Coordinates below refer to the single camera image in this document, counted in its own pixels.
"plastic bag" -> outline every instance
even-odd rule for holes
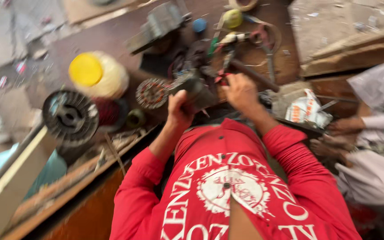
[[[309,122],[312,126],[324,128],[333,116],[326,112],[318,112],[321,108],[317,97],[311,89],[304,89],[306,96],[299,97],[291,103],[285,114],[285,119],[295,123]]]

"yellow lid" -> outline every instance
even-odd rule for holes
[[[92,53],[79,54],[69,66],[69,76],[77,84],[93,86],[102,79],[102,75],[99,59]]]

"man's right hand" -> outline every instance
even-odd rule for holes
[[[244,74],[231,74],[227,76],[227,80],[229,87],[222,86],[227,101],[245,117],[251,119],[262,135],[279,124],[259,103],[257,87],[251,79]]]
[[[229,86],[222,86],[227,101],[236,110],[251,118],[262,106],[257,99],[257,87],[254,82],[244,74],[231,74],[227,76]]]

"red shirt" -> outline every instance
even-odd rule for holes
[[[361,239],[336,181],[301,143],[306,135],[278,125],[262,141],[288,177],[269,167],[260,139],[226,119],[185,133],[161,201],[153,192],[164,165],[148,148],[132,161],[115,195],[111,240],[227,240],[232,196],[265,240]]]

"hammer handle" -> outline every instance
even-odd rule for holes
[[[230,66],[236,68],[238,71],[244,73],[245,75],[249,76],[254,81],[259,81],[263,83],[268,89],[278,92],[280,90],[280,87],[278,87],[276,84],[269,81],[267,78],[265,78],[262,74],[258,74],[253,69],[245,66],[242,62],[236,59],[232,59],[230,61]]]

